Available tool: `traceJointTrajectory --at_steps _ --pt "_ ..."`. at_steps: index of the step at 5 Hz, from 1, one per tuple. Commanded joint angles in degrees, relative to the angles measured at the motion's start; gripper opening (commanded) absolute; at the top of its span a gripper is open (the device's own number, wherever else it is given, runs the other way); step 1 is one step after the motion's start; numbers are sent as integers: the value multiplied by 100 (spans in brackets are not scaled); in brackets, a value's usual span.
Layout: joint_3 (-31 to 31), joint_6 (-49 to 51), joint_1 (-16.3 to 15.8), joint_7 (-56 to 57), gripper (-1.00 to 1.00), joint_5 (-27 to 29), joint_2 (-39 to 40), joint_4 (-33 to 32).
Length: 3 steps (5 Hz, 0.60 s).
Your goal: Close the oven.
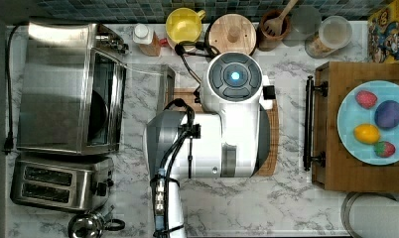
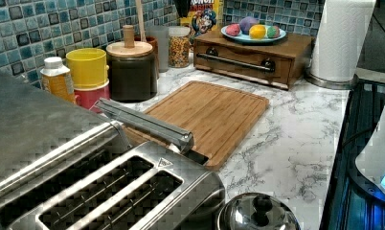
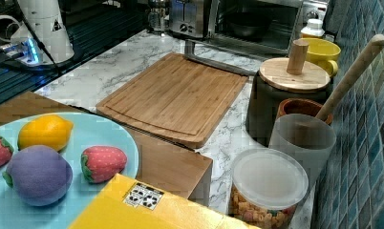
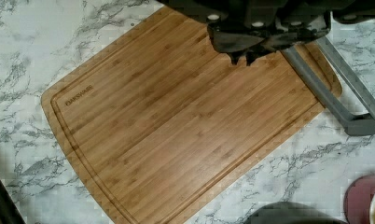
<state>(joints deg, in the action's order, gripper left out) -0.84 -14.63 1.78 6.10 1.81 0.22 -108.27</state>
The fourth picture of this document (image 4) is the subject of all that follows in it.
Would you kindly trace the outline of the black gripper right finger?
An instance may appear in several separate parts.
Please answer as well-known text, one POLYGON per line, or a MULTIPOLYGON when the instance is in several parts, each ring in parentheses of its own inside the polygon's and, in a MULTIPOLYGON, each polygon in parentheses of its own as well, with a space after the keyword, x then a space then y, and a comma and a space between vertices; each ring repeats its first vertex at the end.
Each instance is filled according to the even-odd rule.
POLYGON ((283 34, 271 35, 247 50, 245 53, 246 65, 250 66, 256 59, 276 51, 313 42, 327 35, 329 32, 330 26, 324 23, 322 27, 310 24, 309 27, 293 28, 291 31, 283 34))

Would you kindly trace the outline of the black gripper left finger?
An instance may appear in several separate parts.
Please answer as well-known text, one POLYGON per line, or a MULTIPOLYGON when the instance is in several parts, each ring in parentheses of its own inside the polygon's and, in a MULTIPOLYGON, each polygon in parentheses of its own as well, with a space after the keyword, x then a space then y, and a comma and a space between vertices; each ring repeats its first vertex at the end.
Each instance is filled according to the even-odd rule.
POLYGON ((243 56, 247 65, 251 65, 259 57, 256 46, 264 40, 260 32, 227 22, 208 24, 207 32, 214 50, 227 54, 233 65, 243 56))

